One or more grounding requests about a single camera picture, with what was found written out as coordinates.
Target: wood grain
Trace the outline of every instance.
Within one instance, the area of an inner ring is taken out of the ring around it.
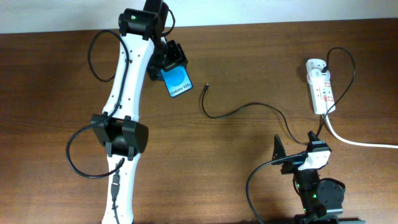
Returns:
[[[149,143],[134,186],[136,223],[246,223],[254,216],[244,186],[250,172],[271,159],[274,134],[287,154],[294,143],[281,117],[254,106],[228,119],[210,120],[200,110],[202,86],[210,84],[205,106],[222,114],[260,101],[280,109],[301,141],[316,130],[305,62],[326,58],[334,46],[349,49],[357,63],[355,83],[331,115],[344,138],[397,144],[398,20],[295,22],[177,28],[170,35],[184,48],[194,89],[172,99],[164,84],[145,79],[140,122]],[[0,223],[99,223],[107,180],[76,175],[65,145],[78,128],[100,113],[112,83],[96,81],[86,54],[96,31],[0,35]],[[118,43],[98,41],[95,67],[112,75]],[[349,58],[331,56],[335,96],[351,79]],[[369,223],[398,220],[398,152],[321,136],[333,149],[320,171],[347,185],[342,217]],[[106,171],[104,149],[93,133],[72,147],[76,165]],[[267,167],[252,181],[254,206],[265,220],[302,213],[292,176]]]

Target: wooden table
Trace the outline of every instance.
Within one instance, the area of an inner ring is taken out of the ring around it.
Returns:
[[[397,144],[397,30],[397,19],[175,29],[170,39],[182,44],[195,87],[173,99],[164,83],[145,79],[140,122],[150,131],[134,186],[136,223],[252,223],[244,187],[251,171],[271,159],[274,134],[287,154],[305,150],[267,108],[208,119],[199,104],[205,83],[210,83],[209,113],[249,101],[268,103],[306,141],[320,118],[313,113],[305,62],[326,59],[332,47],[346,47],[358,76],[331,114],[334,129],[354,141]],[[101,113],[112,85],[89,71],[87,49],[95,34],[0,35],[0,223],[102,220],[108,180],[84,179],[65,159],[68,138],[90,122],[91,114]],[[93,58],[102,77],[112,75],[117,40],[101,37]],[[330,69],[338,97],[352,76],[349,58],[334,52]],[[320,138],[333,150],[321,176],[347,186],[342,217],[396,223],[398,151],[345,144],[325,129]],[[107,170],[92,131],[73,143],[72,159],[91,174]],[[266,167],[251,183],[254,206],[265,220],[303,213],[292,176],[281,176],[279,169]]]

